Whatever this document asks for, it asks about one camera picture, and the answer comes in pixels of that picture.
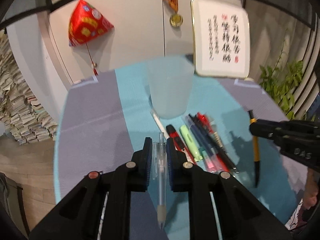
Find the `stack of newspapers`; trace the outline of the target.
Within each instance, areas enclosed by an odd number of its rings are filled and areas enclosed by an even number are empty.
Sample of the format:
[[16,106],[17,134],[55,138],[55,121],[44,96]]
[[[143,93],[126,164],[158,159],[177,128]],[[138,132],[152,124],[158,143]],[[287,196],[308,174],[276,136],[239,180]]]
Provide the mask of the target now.
[[1,123],[20,144],[56,140],[58,124],[27,85],[1,31]]

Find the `framed calligraphy board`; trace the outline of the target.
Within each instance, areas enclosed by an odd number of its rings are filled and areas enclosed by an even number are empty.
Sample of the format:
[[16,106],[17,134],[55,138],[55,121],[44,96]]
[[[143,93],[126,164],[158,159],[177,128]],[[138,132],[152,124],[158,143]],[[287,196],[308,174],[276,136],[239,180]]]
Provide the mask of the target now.
[[248,14],[221,0],[191,0],[194,66],[200,76],[245,79],[250,67]]

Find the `translucent plastic cup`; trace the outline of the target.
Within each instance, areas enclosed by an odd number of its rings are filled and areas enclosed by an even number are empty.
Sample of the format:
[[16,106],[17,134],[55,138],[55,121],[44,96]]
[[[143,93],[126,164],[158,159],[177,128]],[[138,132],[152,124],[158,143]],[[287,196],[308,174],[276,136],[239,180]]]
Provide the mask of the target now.
[[189,102],[194,66],[186,55],[171,55],[146,62],[151,103],[157,115],[182,115]]

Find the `light green highlighter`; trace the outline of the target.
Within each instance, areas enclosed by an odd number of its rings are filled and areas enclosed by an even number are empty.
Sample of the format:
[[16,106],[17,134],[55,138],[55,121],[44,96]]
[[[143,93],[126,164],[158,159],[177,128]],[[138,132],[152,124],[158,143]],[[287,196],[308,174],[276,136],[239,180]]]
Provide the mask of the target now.
[[195,141],[193,140],[193,137],[189,131],[189,128],[186,125],[182,125],[180,127],[180,133],[181,133],[191,155],[193,156],[195,162],[201,161],[203,159],[203,157],[200,154],[199,149],[198,149],[197,145],[195,144]]

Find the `white slim pen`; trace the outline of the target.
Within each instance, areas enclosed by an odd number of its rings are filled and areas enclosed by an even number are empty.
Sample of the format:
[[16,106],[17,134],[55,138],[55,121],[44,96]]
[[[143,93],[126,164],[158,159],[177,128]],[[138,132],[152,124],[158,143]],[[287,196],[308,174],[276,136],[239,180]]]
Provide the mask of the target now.
[[164,126],[162,125],[161,121],[160,121],[160,118],[158,117],[158,115],[156,114],[156,112],[152,109],[150,111],[151,113],[151,116],[153,117],[157,127],[159,128],[159,130],[163,133],[163,136],[165,137],[165,139],[168,139],[169,138],[169,135],[166,131],[166,129],[164,128]]

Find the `yellow black pen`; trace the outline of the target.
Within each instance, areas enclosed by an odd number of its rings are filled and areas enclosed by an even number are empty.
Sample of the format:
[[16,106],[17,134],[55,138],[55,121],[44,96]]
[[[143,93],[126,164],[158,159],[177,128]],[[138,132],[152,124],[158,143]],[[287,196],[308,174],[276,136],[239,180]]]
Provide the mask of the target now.
[[254,186],[258,187],[259,179],[260,179],[260,151],[259,151],[258,137],[254,135],[252,136],[252,144],[253,144],[253,161],[254,161],[254,176],[255,176]]

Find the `red zongzi hanging ornament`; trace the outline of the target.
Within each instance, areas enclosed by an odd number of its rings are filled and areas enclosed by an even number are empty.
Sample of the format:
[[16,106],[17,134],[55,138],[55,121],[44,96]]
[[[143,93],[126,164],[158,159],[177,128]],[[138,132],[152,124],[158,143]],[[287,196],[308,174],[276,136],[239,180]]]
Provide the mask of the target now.
[[91,62],[93,75],[98,75],[97,63],[94,62],[88,42],[111,32],[114,25],[99,10],[85,0],[79,0],[75,6],[68,25],[70,47],[85,45]]

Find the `clear gel pen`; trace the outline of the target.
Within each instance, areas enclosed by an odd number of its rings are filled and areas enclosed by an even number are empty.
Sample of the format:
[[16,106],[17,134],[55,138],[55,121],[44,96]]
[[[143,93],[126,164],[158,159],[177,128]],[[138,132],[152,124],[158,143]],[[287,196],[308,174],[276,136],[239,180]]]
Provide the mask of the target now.
[[158,141],[152,145],[153,180],[157,180],[157,222],[164,229],[167,216],[167,153],[164,133],[160,132]]

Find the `red pen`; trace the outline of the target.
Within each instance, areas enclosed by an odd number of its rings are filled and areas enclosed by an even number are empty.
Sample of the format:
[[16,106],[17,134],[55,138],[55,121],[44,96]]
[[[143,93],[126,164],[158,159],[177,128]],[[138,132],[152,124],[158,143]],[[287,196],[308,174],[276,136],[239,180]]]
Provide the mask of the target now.
[[199,119],[201,126],[206,130],[207,134],[211,137],[212,141],[214,142],[214,146],[217,149],[217,158],[221,162],[223,170],[230,172],[231,166],[228,163],[228,156],[225,152],[224,146],[216,130],[210,124],[208,117],[205,114],[201,114],[200,112],[197,112],[195,116]]

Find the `green potted plant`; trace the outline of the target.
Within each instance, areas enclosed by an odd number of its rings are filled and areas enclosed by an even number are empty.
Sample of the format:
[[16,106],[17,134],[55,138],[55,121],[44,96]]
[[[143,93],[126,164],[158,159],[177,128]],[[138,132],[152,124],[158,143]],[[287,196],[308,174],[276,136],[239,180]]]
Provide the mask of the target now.
[[260,65],[259,85],[289,120],[296,118],[294,92],[303,80],[303,60],[289,60],[289,30],[284,32],[280,53],[274,65]]

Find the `gold medal with ribbon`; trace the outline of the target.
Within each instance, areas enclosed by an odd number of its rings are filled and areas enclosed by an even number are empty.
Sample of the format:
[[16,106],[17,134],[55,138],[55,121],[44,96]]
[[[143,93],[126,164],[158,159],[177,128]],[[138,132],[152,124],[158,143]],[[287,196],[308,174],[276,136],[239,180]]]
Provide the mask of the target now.
[[178,13],[179,3],[178,0],[163,0],[167,2],[173,13],[169,18],[170,25],[173,28],[179,28],[183,24],[183,17]]

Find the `dark grey chair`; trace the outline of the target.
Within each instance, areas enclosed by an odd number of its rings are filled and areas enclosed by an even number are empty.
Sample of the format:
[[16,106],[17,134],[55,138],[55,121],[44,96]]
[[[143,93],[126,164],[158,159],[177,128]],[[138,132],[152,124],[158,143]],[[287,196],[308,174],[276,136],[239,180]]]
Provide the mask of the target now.
[[3,239],[29,239],[22,187],[1,172],[1,234]]

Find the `dark blue pen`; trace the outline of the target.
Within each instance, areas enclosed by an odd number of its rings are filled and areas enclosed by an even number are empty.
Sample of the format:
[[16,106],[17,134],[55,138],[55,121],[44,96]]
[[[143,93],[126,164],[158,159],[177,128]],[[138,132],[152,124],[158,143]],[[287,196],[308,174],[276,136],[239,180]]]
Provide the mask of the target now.
[[200,152],[201,153],[203,153],[203,151],[205,152],[205,154],[203,155],[203,158],[204,158],[204,162],[206,164],[207,170],[212,173],[216,173],[218,169],[217,169],[217,165],[214,163],[214,159],[213,159],[214,154],[212,153],[209,145],[206,143],[206,140],[202,135],[201,131],[197,128],[197,126],[195,125],[195,123],[193,122],[190,116],[186,115],[183,119],[185,124],[192,131],[195,139],[199,143],[200,148],[202,148]]

